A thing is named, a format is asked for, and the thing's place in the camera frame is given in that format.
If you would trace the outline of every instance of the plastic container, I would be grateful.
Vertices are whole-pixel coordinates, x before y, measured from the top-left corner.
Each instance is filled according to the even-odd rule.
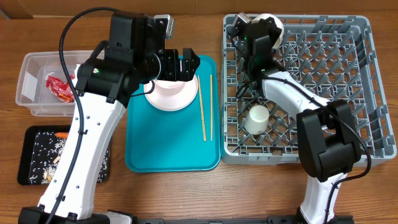
[[[74,50],[64,52],[65,63],[72,74],[76,64],[84,63],[91,50]],[[75,104],[64,103],[45,87],[45,77],[52,76],[66,82],[58,52],[36,52],[25,56],[19,74],[16,103],[26,106],[34,116],[72,116]]]
[[[378,165],[397,154],[391,120],[384,96],[381,74],[370,23],[363,16],[276,15],[284,24],[284,38],[275,60],[313,93],[330,100],[349,102],[356,129]],[[234,14],[224,17],[223,64],[221,68],[222,160],[227,164],[298,163],[295,121],[274,102],[256,91],[241,100],[236,90],[245,81],[243,59],[237,55],[226,33]],[[270,111],[266,132],[253,136],[241,125],[254,105]],[[365,166],[363,154],[355,166]]]

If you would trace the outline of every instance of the teal tray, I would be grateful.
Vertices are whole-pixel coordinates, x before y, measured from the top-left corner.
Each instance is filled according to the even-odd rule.
[[[199,91],[186,108],[161,111],[145,96],[130,99],[127,112],[126,165],[134,172],[212,170],[220,162],[220,116],[216,63],[200,55],[196,75],[205,115],[203,141]],[[213,75],[213,140],[210,141],[210,74]],[[143,87],[134,94],[142,93]]]

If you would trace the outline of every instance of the white cup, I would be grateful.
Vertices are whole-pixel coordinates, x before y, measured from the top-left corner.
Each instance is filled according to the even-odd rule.
[[[280,21],[280,19],[278,19],[278,17],[276,17],[276,16],[274,16],[272,14],[263,13],[263,14],[258,15],[256,18],[254,18],[252,20],[252,23],[259,22],[260,19],[267,19],[268,17],[273,18],[274,21],[275,21],[276,26],[281,29],[281,32],[280,32],[280,35],[279,35],[278,39],[276,40],[274,46],[272,46],[273,49],[277,49],[279,47],[280,43],[282,43],[282,40],[284,38],[285,28],[284,28],[284,25],[283,25],[282,21]]]
[[[253,106],[249,114],[246,116],[246,124],[244,128],[250,134],[261,134],[266,131],[268,126],[269,112],[265,106],[255,105]]]

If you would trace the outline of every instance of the wall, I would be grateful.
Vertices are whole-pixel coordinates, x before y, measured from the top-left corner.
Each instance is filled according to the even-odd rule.
[[[0,6],[8,5],[5,11],[11,18],[74,16],[96,6],[109,6],[125,11],[144,14],[227,14],[236,12],[284,12],[305,14],[306,12],[330,11],[374,11],[397,10],[398,1],[375,0],[0,0]],[[90,16],[110,15],[96,12]]]
[[[10,19],[32,18],[17,0],[0,0],[0,10]]]
[[[2,10],[0,10],[0,20],[9,19]]]

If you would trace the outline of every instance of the clear plastic bin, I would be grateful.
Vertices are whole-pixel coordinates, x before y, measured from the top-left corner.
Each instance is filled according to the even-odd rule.
[[[65,63],[70,74],[76,69],[76,64],[84,63],[91,50],[74,50],[64,52]],[[58,52],[35,52],[25,56],[19,74],[16,103],[26,106],[34,116],[72,116],[74,103],[64,103],[45,87],[45,77],[57,77],[67,82],[62,71]]]

